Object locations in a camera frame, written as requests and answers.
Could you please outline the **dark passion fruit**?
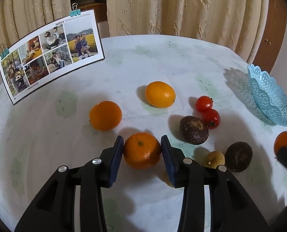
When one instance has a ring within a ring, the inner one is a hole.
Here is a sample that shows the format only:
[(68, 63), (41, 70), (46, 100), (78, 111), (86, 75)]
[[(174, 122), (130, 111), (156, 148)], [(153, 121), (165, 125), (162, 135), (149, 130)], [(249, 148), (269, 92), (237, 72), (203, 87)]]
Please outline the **dark passion fruit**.
[(252, 147), (243, 141), (231, 144), (225, 152), (225, 165), (232, 172), (246, 170), (253, 158)]
[(194, 116), (183, 117), (179, 129), (183, 139), (192, 145), (203, 144), (209, 136), (208, 128)]

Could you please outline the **small yellow-brown longan fruit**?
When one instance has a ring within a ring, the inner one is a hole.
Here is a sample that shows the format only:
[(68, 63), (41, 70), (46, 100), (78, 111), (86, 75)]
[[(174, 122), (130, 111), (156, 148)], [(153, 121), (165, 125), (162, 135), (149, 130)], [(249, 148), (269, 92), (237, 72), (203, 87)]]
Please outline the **small yellow-brown longan fruit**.
[(219, 165), (225, 165), (225, 156), (219, 151), (212, 151), (204, 159), (204, 166), (216, 169)]

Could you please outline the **red tomato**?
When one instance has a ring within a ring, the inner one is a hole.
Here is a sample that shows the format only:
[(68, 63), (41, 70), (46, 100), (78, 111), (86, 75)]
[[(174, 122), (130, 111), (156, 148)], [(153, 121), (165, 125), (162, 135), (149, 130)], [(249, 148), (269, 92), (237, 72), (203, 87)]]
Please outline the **red tomato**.
[(221, 123), (221, 118), (215, 109), (208, 109), (202, 115), (202, 122), (208, 129), (215, 129)]
[(209, 96), (201, 96), (196, 100), (195, 108), (198, 112), (204, 113), (213, 107), (213, 99)]

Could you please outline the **mandarin orange with stem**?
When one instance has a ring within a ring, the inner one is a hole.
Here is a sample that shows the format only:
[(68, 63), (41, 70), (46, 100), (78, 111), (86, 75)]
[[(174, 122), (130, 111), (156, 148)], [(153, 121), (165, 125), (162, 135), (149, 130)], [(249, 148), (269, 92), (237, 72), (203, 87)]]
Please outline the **mandarin orange with stem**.
[(126, 163), (133, 169), (148, 169), (159, 162), (161, 146), (155, 136), (146, 132), (138, 132), (126, 140), (123, 156)]

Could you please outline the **smooth orange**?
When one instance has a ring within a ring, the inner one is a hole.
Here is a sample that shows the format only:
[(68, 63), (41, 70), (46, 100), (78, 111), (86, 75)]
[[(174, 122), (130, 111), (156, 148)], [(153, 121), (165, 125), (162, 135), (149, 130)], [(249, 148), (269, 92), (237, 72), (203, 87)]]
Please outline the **smooth orange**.
[(109, 131), (117, 127), (123, 117), (121, 108), (112, 101), (96, 104), (89, 112), (90, 124), (98, 131)]

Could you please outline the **yellow-orange oval orange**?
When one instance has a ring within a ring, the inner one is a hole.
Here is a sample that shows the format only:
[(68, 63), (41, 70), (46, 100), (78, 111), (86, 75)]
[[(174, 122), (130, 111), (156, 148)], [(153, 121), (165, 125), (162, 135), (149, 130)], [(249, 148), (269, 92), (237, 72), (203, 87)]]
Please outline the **yellow-orange oval orange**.
[(146, 86), (144, 91), (148, 103), (157, 108), (168, 108), (176, 99), (175, 90), (162, 81), (154, 81)]

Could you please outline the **light blue lace plastic basket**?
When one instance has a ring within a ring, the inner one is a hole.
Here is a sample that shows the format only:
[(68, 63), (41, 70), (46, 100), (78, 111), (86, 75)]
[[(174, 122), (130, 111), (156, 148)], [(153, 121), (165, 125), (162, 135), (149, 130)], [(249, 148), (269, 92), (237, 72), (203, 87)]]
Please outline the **light blue lace plastic basket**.
[(259, 66), (248, 65), (248, 84), (260, 111), (276, 125), (287, 127), (287, 95)]

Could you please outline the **metal door knob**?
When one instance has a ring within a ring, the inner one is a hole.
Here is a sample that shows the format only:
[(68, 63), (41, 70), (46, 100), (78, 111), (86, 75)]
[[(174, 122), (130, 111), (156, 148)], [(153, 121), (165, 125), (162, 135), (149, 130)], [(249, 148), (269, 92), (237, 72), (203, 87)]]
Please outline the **metal door knob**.
[(268, 44), (269, 46), (272, 45), (272, 42), (270, 40), (268, 40), (267, 38), (265, 39), (265, 43)]

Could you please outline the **brown wooden door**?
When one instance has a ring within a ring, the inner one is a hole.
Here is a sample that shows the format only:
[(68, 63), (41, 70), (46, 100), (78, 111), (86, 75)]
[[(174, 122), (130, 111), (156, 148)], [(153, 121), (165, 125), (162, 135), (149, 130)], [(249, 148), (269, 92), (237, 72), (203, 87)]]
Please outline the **brown wooden door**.
[[(264, 32), (253, 64), (270, 73), (277, 60), (286, 32), (287, 4), (284, 0), (268, 0)], [(272, 42), (269, 46), (265, 39)]]

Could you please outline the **beige curtain right panel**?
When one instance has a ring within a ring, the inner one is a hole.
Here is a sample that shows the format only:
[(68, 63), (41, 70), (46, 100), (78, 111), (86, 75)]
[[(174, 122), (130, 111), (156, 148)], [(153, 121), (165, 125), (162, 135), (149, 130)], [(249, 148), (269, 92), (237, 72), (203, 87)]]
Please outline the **beige curtain right panel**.
[(112, 36), (162, 34), (231, 49), (253, 62), (269, 0), (107, 0)]

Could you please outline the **beige curtain panel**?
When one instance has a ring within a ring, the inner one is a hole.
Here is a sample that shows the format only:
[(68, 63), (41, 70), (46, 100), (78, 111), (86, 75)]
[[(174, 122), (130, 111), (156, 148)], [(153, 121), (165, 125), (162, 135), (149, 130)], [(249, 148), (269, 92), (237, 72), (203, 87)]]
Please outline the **beige curtain panel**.
[(70, 0), (0, 0), (0, 54), (31, 32), (70, 12)]
[(269, 0), (107, 0), (112, 36), (162, 34), (231, 49), (253, 62)]

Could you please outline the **teal binder clip left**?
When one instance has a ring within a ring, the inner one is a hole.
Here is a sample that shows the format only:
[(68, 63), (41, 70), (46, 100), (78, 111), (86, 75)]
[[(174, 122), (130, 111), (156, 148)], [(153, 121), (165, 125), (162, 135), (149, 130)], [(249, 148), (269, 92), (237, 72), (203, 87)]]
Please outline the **teal binder clip left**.
[(1, 60), (3, 60), (9, 54), (9, 47), (7, 43), (2, 43), (0, 45), (0, 48), (2, 50), (0, 57), (1, 57)]

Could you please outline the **teal binder clip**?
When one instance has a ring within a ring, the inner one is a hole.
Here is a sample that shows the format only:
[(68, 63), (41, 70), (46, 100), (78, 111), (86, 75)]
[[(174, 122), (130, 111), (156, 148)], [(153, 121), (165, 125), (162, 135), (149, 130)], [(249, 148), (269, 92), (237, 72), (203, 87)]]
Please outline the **teal binder clip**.
[(2, 50), (0, 57), (1, 57), (1, 60), (3, 60), (9, 54), (9, 47), (7, 43), (2, 43), (0, 45), (0, 48)]
[(81, 10), (78, 8), (77, 3), (73, 3), (71, 5), (70, 17), (75, 17), (81, 15)]

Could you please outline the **photo collage card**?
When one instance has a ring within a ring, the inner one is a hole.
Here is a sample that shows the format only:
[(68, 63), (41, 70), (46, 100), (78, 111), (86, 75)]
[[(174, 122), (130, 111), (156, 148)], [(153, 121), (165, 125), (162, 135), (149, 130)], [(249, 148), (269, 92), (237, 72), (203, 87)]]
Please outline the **photo collage card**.
[(104, 58), (91, 9), (49, 23), (10, 46), (9, 54), (0, 57), (0, 74), (16, 104), (49, 82)]

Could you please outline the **wooden window sill cabinet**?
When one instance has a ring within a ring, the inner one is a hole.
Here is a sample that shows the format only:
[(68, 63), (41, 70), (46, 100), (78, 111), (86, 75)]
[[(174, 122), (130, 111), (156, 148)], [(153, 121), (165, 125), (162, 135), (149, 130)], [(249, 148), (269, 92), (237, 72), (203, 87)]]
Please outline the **wooden window sill cabinet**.
[(75, 0), (71, 4), (77, 4), (81, 11), (93, 9), (97, 22), (107, 21), (107, 0)]

